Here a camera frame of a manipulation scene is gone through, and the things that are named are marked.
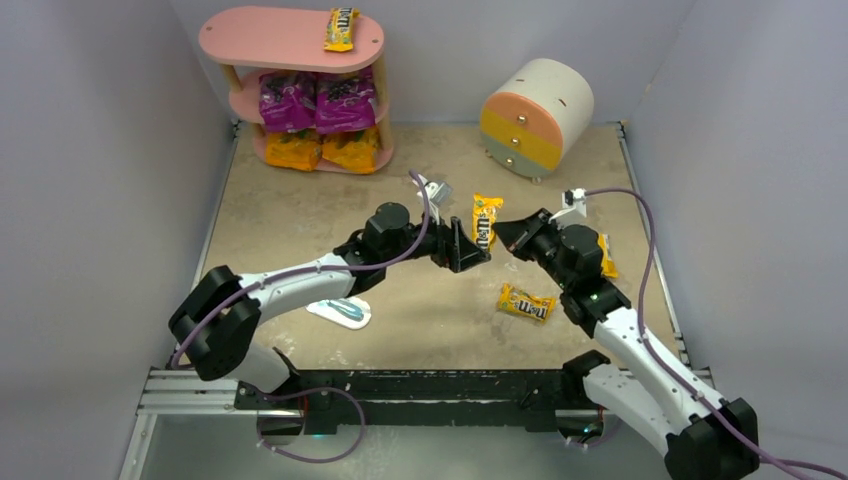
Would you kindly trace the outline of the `yellow M&M bag top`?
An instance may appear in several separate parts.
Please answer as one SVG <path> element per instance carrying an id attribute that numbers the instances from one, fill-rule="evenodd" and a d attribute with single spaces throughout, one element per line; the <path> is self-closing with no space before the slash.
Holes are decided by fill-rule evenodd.
<path id="1" fill-rule="evenodd" d="M 497 221 L 504 199 L 475 193 L 472 209 L 472 240 L 476 246 L 490 252 L 496 241 L 493 225 Z"/>

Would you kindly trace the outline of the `yellow m&m bag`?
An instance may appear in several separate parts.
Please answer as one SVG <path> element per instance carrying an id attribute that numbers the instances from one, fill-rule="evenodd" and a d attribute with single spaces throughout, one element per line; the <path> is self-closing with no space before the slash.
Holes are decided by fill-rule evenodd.
<path id="1" fill-rule="evenodd" d="M 545 323 L 553 313 L 556 303 L 557 299 L 554 297 L 531 295 L 515 285 L 504 283 L 496 306 L 501 312 Z"/>
<path id="2" fill-rule="evenodd" d="M 504 199 L 475 193 L 472 209 L 472 240 L 476 246 L 490 252 L 496 241 L 493 225 L 497 221 Z"/>
<path id="3" fill-rule="evenodd" d="M 354 49 L 353 27 L 359 14 L 359 10 L 354 7 L 336 7 L 330 10 L 323 43 L 325 51 L 346 53 Z"/>

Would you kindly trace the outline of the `orange gummy candy bag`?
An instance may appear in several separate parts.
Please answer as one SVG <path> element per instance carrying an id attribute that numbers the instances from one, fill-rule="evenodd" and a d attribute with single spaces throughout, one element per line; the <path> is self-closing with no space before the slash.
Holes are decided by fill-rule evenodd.
<path id="1" fill-rule="evenodd" d="M 320 135 L 313 129 L 269 133 L 265 162 L 274 167 L 314 171 L 322 158 Z"/>
<path id="2" fill-rule="evenodd" d="M 380 137 L 376 126 L 365 130 L 332 133 L 322 138 L 323 158 L 357 174 L 371 174 L 377 170 L 379 149 Z"/>

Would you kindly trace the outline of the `purple grape candy bag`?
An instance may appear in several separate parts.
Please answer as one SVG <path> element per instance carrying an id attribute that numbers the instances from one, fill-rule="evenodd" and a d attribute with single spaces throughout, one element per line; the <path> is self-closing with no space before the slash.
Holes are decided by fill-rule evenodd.
<path id="1" fill-rule="evenodd" d="M 315 126 L 313 73 L 281 71 L 260 77 L 259 113 L 271 133 L 298 132 Z"/>
<path id="2" fill-rule="evenodd" d="M 377 98 L 370 66 L 317 76 L 315 129 L 321 135 L 359 131 L 377 123 Z"/>

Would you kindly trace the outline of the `yellow M&M bag bottom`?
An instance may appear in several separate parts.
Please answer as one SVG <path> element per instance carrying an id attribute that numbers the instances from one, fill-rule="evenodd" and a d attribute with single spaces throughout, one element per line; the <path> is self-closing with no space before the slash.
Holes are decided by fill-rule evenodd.
<path id="1" fill-rule="evenodd" d="M 325 51 L 346 53 L 354 49 L 353 27 L 359 14 L 359 10 L 354 7 L 336 7 L 330 10 L 323 43 Z"/>

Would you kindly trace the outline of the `small yellow candy packet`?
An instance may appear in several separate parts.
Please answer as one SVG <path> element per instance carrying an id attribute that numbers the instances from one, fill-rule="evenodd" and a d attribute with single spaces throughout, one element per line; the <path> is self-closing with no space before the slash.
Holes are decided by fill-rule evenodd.
<path id="1" fill-rule="evenodd" d="M 602 275 L 606 278 L 618 278 L 619 271 L 611 255 L 609 237 L 606 234 L 598 234 L 598 245 L 602 250 Z"/>

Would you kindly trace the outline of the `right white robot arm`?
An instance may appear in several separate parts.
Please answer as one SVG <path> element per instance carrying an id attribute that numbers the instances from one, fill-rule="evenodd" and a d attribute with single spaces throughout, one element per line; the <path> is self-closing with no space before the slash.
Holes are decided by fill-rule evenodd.
<path id="1" fill-rule="evenodd" d="M 629 299 L 602 273 L 592 228 L 561 227 L 541 209 L 493 230 L 517 259 L 533 261 L 561 288 L 567 318 L 626 367 L 582 366 L 586 397 L 648 441 L 673 479 L 742 479 L 759 469 L 758 422 L 742 398 L 727 400 L 704 383 L 639 322 Z"/>

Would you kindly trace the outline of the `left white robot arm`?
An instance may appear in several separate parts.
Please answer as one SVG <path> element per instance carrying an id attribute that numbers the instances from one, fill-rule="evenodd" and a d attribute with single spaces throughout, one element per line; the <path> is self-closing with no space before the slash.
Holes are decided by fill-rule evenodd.
<path id="1" fill-rule="evenodd" d="M 382 282 L 389 266 L 427 257 L 461 273 L 490 260 L 465 233 L 461 221 L 424 213 L 410 221 L 407 208 L 384 203 L 342 245 L 312 261 L 278 271 L 235 274 L 228 266 L 208 271 L 168 322 L 203 381 L 222 378 L 272 393 L 296 380 L 291 361 L 254 339 L 264 321 L 309 304 L 362 294 Z"/>

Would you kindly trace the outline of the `pink three-tier shelf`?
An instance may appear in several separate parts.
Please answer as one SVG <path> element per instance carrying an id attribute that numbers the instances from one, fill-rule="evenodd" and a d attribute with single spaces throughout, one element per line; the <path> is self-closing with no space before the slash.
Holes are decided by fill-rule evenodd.
<path id="1" fill-rule="evenodd" d="M 377 127 L 381 150 L 376 168 L 392 159 L 394 140 L 389 120 L 385 65 L 385 35 L 372 18 L 354 20 L 354 49 L 346 53 L 323 49 L 330 13 L 267 6 L 241 6 L 219 12 L 200 28 L 201 50 L 223 72 L 230 88 L 229 104 L 236 117 L 252 126 L 253 148 L 265 158 L 267 134 L 259 113 L 260 77 L 279 70 L 341 74 L 370 66 L 377 94 Z"/>

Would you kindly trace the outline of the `blue toy blister pack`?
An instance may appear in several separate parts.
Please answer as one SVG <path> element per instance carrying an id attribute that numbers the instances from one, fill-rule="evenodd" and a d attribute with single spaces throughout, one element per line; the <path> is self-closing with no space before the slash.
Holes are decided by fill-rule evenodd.
<path id="1" fill-rule="evenodd" d="M 370 305 L 359 297 L 321 300 L 305 307 L 312 315 L 349 330 L 360 330 L 372 318 Z"/>

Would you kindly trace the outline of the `round pastel drawer cabinet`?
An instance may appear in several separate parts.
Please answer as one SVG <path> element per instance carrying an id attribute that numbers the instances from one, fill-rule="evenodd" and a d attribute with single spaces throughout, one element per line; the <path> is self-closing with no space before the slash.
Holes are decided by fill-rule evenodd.
<path id="1" fill-rule="evenodd" d="M 527 62 L 484 102 L 479 118 L 487 157 L 534 182 L 551 175 L 589 126 L 595 98 L 572 67 Z"/>

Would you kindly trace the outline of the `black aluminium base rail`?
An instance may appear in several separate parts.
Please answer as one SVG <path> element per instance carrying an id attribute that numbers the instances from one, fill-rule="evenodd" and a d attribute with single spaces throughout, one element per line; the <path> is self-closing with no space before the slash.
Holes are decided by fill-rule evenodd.
<path id="1" fill-rule="evenodd" d="M 153 370 L 143 414 L 241 414 L 302 419 L 309 435 L 354 426 L 521 427 L 554 432 L 566 418 L 593 417 L 597 407 L 576 376 L 562 369 L 304 370 L 291 392 L 303 399 L 267 400 L 245 383 L 201 380 L 191 371 Z"/>

